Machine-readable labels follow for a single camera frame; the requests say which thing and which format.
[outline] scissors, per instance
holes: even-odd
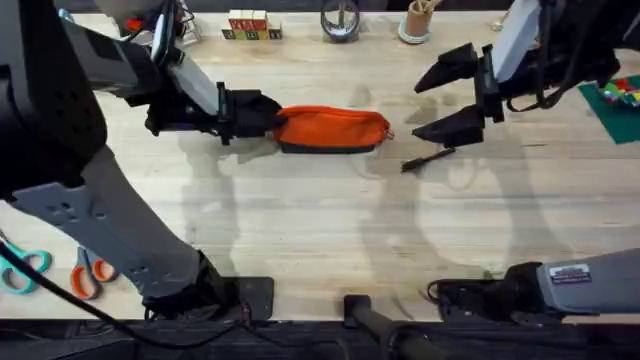
[[[51,254],[43,250],[37,251],[22,251],[9,242],[6,235],[0,230],[0,241],[4,242],[9,250],[23,261],[29,263],[30,258],[39,258],[40,264],[34,267],[34,270],[43,273],[51,266]],[[11,281],[11,273],[15,273],[18,277],[26,280],[23,287],[18,287]],[[0,274],[2,274],[2,281],[0,287],[11,294],[24,295],[32,292],[36,289],[37,284],[31,280],[27,275],[16,269],[5,259],[0,256]]]
[[[115,280],[116,269],[91,250],[78,246],[76,265],[71,270],[71,290],[83,300],[93,300],[102,293],[101,283]]]

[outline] colorful toy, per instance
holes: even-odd
[[[268,20],[264,10],[231,10],[221,30],[227,40],[282,39],[282,23]]]
[[[609,82],[600,89],[604,100],[608,103],[619,103],[624,106],[640,107],[640,89],[636,89],[628,79],[618,79]]]

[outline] orange pouch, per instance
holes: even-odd
[[[273,131],[282,152],[354,154],[375,149],[389,135],[379,113],[326,106],[293,106],[278,112],[287,122]]]

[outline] wooden tabletop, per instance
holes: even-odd
[[[436,57],[493,41],[499,13],[436,13],[431,40],[397,39],[401,14],[367,14],[360,40],[323,41],[318,14],[275,14],[282,41],[227,41],[225,14],[198,15],[207,39],[188,52],[213,81],[261,89],[283,106],[328,105],[382,113],[396,133],[363,155],[285,155],[266,140],[198,133],[153,137],[146,109],[100,94],[109,145],[136,190],[179,237],[224,275],[276,281],[276,319],[337,319],[341,299],[366,293],[396,319],[437,320],[418,291],[434,279],[500,277],[516,263],[554,261],[637,246],[640,145],[615,146],[573,90],[549,111],[507,114],[486,142],[460,148],[422,172],[404,160],[436,147],[410,135],[474,101],[470,81],[415,94]],[[101,15],[78,21],[107,33]],[[623,73],[640,72],[621,53]],[[69,289],[75,242],[2,204],[0,227],[20,247],[54,256],[48,277]],[[92,303],[140,318],[141,298],[124,278]],[[0,292],[0,318],[86,318],[44,289]]]

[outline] wooden block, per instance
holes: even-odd
[[[267,30],[267,12],[264,10],[255,10],[253,12],[253,30]]]
[[[235,35],[236,40],[247,40],[244,30],[233,30],[233,35]]]
[[[255,30],[245,30],[247,40],[260,40],[258,32]]]
[[[253,30],[253,10],[242,10],[242,30]]]
[[[282,23],[269,22],[269,39],[282,40]]]
[[[229,10],[229,25],[233,30],[242,30],[242,10]]]

